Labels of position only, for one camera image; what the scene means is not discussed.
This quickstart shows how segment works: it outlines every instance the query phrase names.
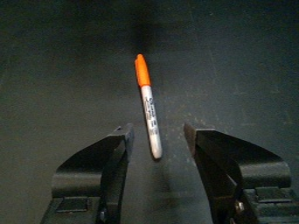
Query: orange marker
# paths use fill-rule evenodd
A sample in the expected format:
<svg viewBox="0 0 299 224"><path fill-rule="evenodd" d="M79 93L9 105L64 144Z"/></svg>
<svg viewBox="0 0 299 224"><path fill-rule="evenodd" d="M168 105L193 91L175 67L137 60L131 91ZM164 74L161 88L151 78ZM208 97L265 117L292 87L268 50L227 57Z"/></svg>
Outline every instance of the orange marker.
<svg viewBox="0 0 299 224"><path fill-rule="evenodd" d="M151 142L151 148L155 158L160 158L163 155L161 140L159 135L157 121L155 115L155 101L151 89L149 75L145 65L145 59L143 54L137 54L135 60L135 73L137 84L141 88L143 102L144 102L144 114L148 129L148 136Z"/></svg>

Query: black surface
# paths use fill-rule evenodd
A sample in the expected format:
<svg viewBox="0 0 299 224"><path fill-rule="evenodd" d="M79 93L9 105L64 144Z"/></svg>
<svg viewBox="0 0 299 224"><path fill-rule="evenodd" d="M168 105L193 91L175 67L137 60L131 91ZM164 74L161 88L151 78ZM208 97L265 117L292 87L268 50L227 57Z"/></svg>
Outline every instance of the black surface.
<svg viewBox="0 0 299 224"><path fill-rule="evenodd" d="M299 193L296 1L1 1L0 223L38 223L61 162L135 124L123 223L211 223L183 138L199 122L271 150ZM148 148L133 60L163 141Z"/></svg>

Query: orange marker cap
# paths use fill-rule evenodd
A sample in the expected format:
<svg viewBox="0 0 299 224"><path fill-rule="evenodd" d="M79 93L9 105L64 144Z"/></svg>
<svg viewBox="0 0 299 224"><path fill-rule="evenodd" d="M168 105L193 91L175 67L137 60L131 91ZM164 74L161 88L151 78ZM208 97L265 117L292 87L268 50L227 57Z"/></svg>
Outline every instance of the orange marker cap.
<svg viewBox="0 0 299 224"><path fill-rule="evenodd" d="M139 86L140 87L151 86L149 75L148 75L148 70L147 70L147 65L145 65L145 58L144 58L143 54L136 55L135 74L136 74Z"/></svg>

